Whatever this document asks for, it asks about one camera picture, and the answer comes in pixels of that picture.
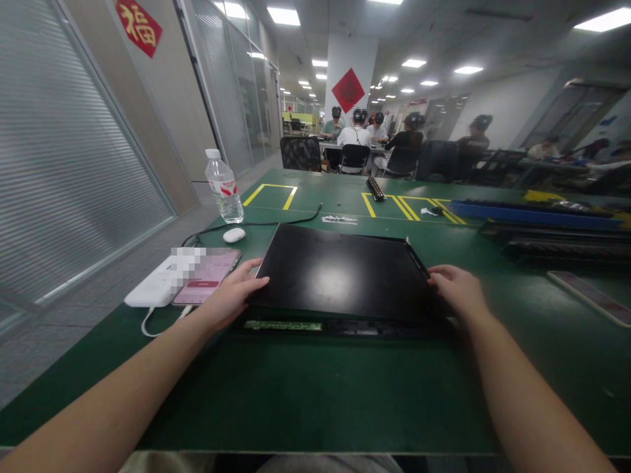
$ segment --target plastic bottle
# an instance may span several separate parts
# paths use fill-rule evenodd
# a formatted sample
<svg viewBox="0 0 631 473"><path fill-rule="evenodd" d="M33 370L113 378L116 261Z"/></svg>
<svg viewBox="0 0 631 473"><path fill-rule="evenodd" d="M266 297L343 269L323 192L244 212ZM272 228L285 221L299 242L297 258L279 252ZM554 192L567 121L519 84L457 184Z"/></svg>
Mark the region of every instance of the plastic bottle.
<svg viewBox="0 0 631 473"><path fill-rule="evenodd" d="M237 192L235 174L222 161L219 150L207 149L206 177L217 200L219 213L226 223L241 223L243 221L243 205Z"/></svg>

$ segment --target tiled floor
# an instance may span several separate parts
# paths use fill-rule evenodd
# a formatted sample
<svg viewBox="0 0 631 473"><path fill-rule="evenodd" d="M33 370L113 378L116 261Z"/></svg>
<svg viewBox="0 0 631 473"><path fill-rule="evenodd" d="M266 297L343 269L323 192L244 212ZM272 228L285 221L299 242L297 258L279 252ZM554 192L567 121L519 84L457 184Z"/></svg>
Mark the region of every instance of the tiled floor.
<svg viewBox="0 0 631 473"><path fill-rule="evenodd" d="M271 168L282 168L280 154L238 179L241 192ZM164 261L171 248L180 246L184 238L219 216L208 183L193 183L193 186L201 206L182 215L84 283L52 311L24 324L13 338L4 340L0 346L0 409L117 307L136 284Z"/></svg>

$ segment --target white cable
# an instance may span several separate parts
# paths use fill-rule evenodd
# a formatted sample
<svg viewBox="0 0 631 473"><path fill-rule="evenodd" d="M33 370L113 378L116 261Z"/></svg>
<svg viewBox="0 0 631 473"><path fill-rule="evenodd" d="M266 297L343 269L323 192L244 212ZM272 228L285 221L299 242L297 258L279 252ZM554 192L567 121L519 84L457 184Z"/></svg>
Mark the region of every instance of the white cable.
<svg viewBox="0 0 631 473"><path fill-rule="evenodd" d="M140 330L143 333L144 336L147 336L149 338L156 338L158 335L161 335L164 332L160 332L159 334L150 334L149 332L147 332L147 321L149 320L149 317L151 317L151 314L153 314L153 311L155 310L155 307L150 307L149 311L147 312L147 315L145 316L145 320L143 320L143 323L140 324ZM182 311L182 313L179 315L179 317L177 318L178 320L183 319L184 317L186 317L191 310L193 310L193 306L192 305L187 305L186 307L184 307L184 310Z"/></svg>

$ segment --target red diamond sign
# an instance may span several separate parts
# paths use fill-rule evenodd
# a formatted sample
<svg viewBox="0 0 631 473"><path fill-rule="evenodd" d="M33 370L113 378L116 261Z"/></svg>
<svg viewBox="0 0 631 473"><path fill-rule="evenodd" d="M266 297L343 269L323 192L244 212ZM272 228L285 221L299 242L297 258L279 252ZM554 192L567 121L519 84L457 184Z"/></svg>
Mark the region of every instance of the red diamond sign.
<svg viewBox="0 0 631 473"><path fill-rule="evenodd" d="M366 95L353 68L345 73L344 77L335 84L335 87L333 87L331 91L337 101L340 102L340 107L342 107L344 113L348 113L348 111L360 101L360 98Z"/></svg>

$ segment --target red decoration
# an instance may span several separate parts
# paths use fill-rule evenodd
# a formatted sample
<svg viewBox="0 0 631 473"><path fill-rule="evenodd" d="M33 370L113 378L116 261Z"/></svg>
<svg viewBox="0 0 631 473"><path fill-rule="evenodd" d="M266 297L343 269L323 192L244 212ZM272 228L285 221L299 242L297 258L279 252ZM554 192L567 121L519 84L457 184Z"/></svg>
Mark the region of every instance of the red decoration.
<svg viewBox="0 0 631 473"><path fill-rule="evenodd" d="M342 107L342 110L344 110L344 113L348 113L348 111L366 95L353 68L345 73L344 77L335 84L331 91L339 102L340 107Z"/></svg>
<svg viewBox="0 0 631 473"><path fill-rule="evenodd" d="M129 39L152 58L162 35L162 27L134 0L118 0L116 12Z"/></svg>

